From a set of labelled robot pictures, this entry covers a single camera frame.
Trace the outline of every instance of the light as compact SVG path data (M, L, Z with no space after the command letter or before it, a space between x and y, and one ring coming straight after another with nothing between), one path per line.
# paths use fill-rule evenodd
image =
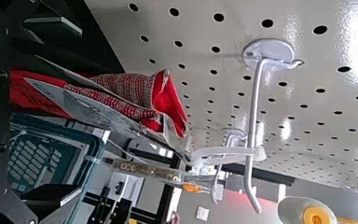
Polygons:
M286 185L280 184L278 189L278 202L286 197Z
M289 119L283 122L283 128L281 129L281 139L287 140L292 134L292 126L290 125Z
M159 149L158 154L159 154L160 156L165 156L165 153L167 153L167 149L161 147L161 148Z
M348 6L351 9L343 8L343 26L341 36L344 37L342 41L343 61L348 63L352 68L349 76L352 82L358 84L358 7Z
M170 150L168 150L168 152L167 152L167 157L168 157L168 158L172 158L172 157L173 157L173 152L170 151Z
M257 134L255 136L255 145L261 146L263 145L264 140L264 131L265 131L265 124L264 122L260 122L257 127Z
M153 149L157 149L157 146L156 145L154 145L154 144L151 144L151 143L149 143L149 145L153 148Z

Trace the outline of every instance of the teal basket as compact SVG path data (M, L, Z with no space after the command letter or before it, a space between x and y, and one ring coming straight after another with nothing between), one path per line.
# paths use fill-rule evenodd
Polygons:
M18 195L47 183L84 188L94 163L79 155L87 150L85 155L99 159L104 147L95 135L23 114L11 117L10 136L7 178Z

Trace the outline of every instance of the metal hook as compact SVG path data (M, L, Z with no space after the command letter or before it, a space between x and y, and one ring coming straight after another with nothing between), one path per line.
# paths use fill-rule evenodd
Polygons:
M293 60L293 49L287 43L281 40L274 39L265 39L265 40L257 40L254 43L251 43L243 50L244 60L249 58L250 54L252 56L258 56L256 58L252 58L252 63L257 63L255 68L255 79L254 86L252 91L252 102L251 102L251 112L249 118L249 132L248 132L248 148L255 148L255 135L256 135L256 119L257 119L257 107L258 107L258 97L260 93L260 82L261 76L263 73L263 67L266 64L273 65L271 68L274 68L274 71L277 70L285 70L285 69L293 69L304 62L300 60ZM252 190L252 170L253 170L254 158L251 156L246 157L245 163L245 173L244 173L244 186L246 194L248 195L249 201L252 204L252 207L260 214L262 212L262 208L260 202L255 197L255 193Z

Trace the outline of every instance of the pegboard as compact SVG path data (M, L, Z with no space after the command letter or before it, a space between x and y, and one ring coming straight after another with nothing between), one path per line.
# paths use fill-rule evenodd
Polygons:
M127 72L171 70L193 148L222 145L222 128L247 132L243 47L290 43L305 64L262 79L256 142L268 158L255 167L358 187L358 0L86 2Z

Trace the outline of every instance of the plaid fabric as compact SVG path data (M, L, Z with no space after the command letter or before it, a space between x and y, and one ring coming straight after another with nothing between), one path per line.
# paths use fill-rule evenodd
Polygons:
M155 76L105 74L90 79L136 105L153 108L151 94Z
M127 102L121 101L118 98L107 95L100 91L94 91L87 88L80 88L70 84L65 85L64 88L68 91L72 91L77 94L87 96L93 100L108 105L113 109L115 109L116 111L120 112L121 114L131 119L141 120L141 119L152 119L158 117L158 112L154 110L143 109L141 107L131 105Z
M171 80L170 71L162 70L151 77L139 74L105 74L90 79L134 104L168 115L178 135L186 135L186 113Z

